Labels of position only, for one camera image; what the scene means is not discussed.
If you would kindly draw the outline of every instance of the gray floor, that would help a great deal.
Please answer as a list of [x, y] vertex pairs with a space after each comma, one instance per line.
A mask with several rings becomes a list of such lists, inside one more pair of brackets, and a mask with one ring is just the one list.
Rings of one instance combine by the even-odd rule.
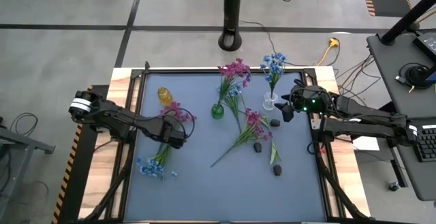
[[[0, 24], [125, 25], [133, 0], [0, 0]], [[223, 0], [141, 0], [135, 25], [220, 26]], [[364, 0], [241, 0], [240, 19], [269, 27], [389, 28], [398, 18], [371, 17]], [[436, 16], [423, 22], [435, 28]], [[35, 153], [19, 200], [44, 194], [47, 199], [32, 205], [14, 202], [9, 223], [29, 219], [32, 223], [51, 220], [66, 156], [75, 126], [67, 109], [78, 89], [89, 84], [108, 84], [123, 31], [0, 30], [0, 116], [6, 125], [21, 112], [40, 118], [32, 138], [56, 145], [53, 155]], [[367, 57], [367, 34], [271, 33], [275, 49], [286, 53], [295, 64], [319, 61], [329, 37], [341, 41], [341, 55], [333, 65], [340, 72]], [[123, 67], [215, 66], [242, 57], [258, 65], [272, 52], [266, 33], [242, 33], [243, 46], [224, 52], [217, 46], [217, 32], [134, 31], [127, 45]], [[336, 50], [327, 57], [334, 59]], [[368, 73], [379, 75], [376, 66]], [[374, 79], [357, 79], [353, 91], [367, 87]], [[368, 106], [380, 107], [390, 101], [383, 82], [361, 95]], [[386, 190], [393, 171], [385, 162], [357, 153], [362, 180], [374, 217], [391, 221], [432, 223], [433, 203], [420, 202], [412, 189], [396, 193]]]

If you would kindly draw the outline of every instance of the black pebble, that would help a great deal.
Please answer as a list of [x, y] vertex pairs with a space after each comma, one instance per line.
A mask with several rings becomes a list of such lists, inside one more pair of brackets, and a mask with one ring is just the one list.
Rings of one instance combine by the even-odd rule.
[[270, 125], [271, 127], [278, 127], [280, 126], [280, 121], [278, 121], [277, 119], [271, 119]]
[[256, 151], [257, 153], [260, 153], [262, 151], [262, 145], [259, 142], [256, 142], [253, 147], [254, 151]]
[[274, 175], [276, 175], [276, 176], [281, 175], [281, 166], [280, 165], [274, 165], [273, 170], [274, 170]]

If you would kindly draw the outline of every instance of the clear glass vase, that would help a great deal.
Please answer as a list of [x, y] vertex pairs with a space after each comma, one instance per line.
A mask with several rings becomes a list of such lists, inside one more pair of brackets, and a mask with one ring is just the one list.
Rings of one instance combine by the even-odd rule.
[[274, 103], [277, 102], [277, 94], [276, 93], [272, 93], [272, 97], [271, 97], [271, 92], [267, 92], [264, 95], [264, 108], [265, 110], [272, 110], [274, 109]]
[[224, 107], [221, 103], [213, 104], [211, 114], [214, 119], [221, 119], [224, 116]]

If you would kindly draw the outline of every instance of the wooden board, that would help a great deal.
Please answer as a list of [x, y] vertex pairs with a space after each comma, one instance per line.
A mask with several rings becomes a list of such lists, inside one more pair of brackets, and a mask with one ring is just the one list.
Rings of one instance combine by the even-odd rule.
[[[303, 67], [292, 67], [290, 69], [302, 69]], [[318, 85], [324, 87], [327, 91], [338, 93], [338, 87], [334, 78], [333, 68], [331, 67], [310, 67], [315, 68], [317, 75]], [[115, 102], [119, 106], [125, 106], [127, 90], [129, 87], [130, 73], [132, 69], [140, 68], [115, 68], [112, 73], [107, 99]], [[131, 109], [134, 110], [136, 105], [136, 97], [138, 94], [138, 87], [134, 89], [134, 98], [132, 99]], [[103, 144], [109, 140], [108, 134], [100, 134], [97, 137], [96, 146]], [[335, 140], [332, 142], [332, 149], [334, 155], [334, 162], [339, 177], [339, 184], [342, 189], [347, 193], [349, 198], [358, 207], [358, 209], [370, 215], [367, 204], [367, 199], [364, 193], [360, 172], [358, 169], [356, 157], [354, 155], [353, 146], [349, 142], [342, 142]], [[104, 193], [108, 190], [112, 169], [114, 165], [114, 158], [116, 153], [116, 142], [113, 142], [103, 148], [100, 148], [93, 155], [91, 163], [91, 170], [87, 180], [83, 201], [79, 213], [79, 218], [86, 217], [93, 208], [102, 199]], [[116, 200], [114, 203], [114, 210], [112, 211], [115, 217], [119, 209], [119, 199], [121, 187], [117, 191]], [[335, 196], [331, 187], [328, 190], [330, 202], [332, 204], [333, 215], [338, 216], [337, 206], [335, 204]]]

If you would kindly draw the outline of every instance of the yellow bottle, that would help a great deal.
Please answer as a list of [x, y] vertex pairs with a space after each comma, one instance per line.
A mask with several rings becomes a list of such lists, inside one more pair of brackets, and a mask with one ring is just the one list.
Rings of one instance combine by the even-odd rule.
[[165, 87], [160, 87], [157, 89], [157, 96], [159, 101], [163, 106], [169, 106], [172, 102], [172, 96], [170, 91]]

